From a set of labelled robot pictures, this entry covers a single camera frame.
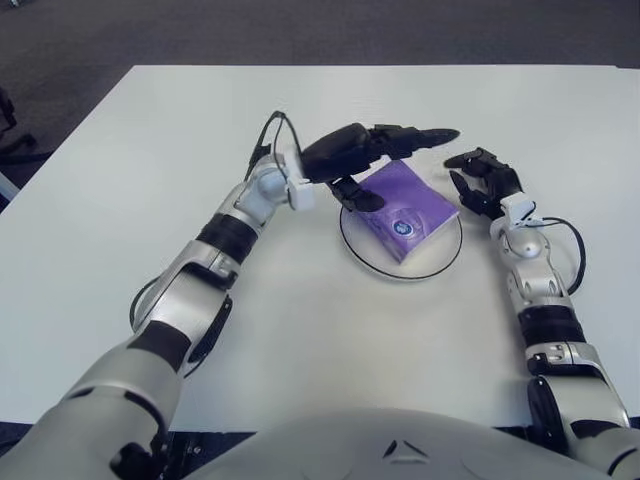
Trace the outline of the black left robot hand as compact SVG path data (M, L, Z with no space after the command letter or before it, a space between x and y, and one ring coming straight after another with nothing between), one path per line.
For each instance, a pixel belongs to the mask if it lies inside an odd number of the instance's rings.
M365 189L355 179L383 157L403 160L421 149L455 140L460 132L450 128L420 130L399 125L360 123L340 128L301 153L302 171L314 184L327 185L335 199L349 211L376 212L385 206L382 196Z

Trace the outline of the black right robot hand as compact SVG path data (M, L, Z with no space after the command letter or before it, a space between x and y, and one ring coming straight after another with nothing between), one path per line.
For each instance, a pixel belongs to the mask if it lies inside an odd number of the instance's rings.
M491 220L504 215L502 199L522 192L516 171L481 147L447 159L444 167L449 171L461 204Z

